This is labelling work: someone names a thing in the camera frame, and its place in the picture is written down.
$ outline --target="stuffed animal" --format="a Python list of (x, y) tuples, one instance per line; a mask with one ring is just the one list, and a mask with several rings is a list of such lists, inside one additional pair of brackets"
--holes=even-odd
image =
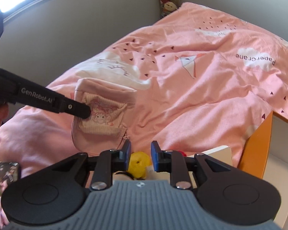
[(146, 167), (151, 165), (151, 158), (142, 151), (134, 152), (130, 156), (128, 173), (135, 179), (144, 179)]
[(169, 15), (173, 11), (177, 10), (177, 6), (173, 2), (167, 2), (163, 6), (163, 14), (164, 16)]

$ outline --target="red object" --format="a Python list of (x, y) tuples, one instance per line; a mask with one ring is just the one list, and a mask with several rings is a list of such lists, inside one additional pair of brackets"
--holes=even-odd
[(170, 0), (160, 0), (163, 4), (170, 2)]
[(178, 152), (182, 153), (182, 155), (185, 156), (185, 157), (187, 156), (187, 155), (185, 154), (185, 152), (183, 152), (182, 150), (178, 150)]

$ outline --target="pink duvet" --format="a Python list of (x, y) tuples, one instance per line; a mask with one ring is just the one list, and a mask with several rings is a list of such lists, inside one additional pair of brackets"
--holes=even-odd
[[(73, 98), (82, 78), (137, 91), (127, 129), (133, 151), (187, 155), (220, 145), (238, 164), (245, 140), (271, 110), (288, 118), (288, 42), (236, 17), (185, 3), (150, 27), (122, 38), (68, 70), (48, 87)], [(73, 116), (24, 107), (0, 129), (0, 161), (22, 176), (78, 152)], [(104, 148), (94, 149), (99, 154)]]

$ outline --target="pink pouch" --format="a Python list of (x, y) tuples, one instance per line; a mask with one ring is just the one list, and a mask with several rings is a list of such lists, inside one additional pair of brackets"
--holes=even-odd
[(71, 135), (75, 147), (89, 155), (119, 148), (131, 124), (136, 90), (107, 81), (78, 81), (74, 99), (91, 108), (87, 119), (74, 117)]

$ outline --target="yellow toy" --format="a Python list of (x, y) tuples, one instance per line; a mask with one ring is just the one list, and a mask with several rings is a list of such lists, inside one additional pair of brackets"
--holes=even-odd
[(144, 179), (146, 167), (151, 165), (151, 158), (142, 151), (134, 152), (130, 156), (128, 172), (136, 179)]

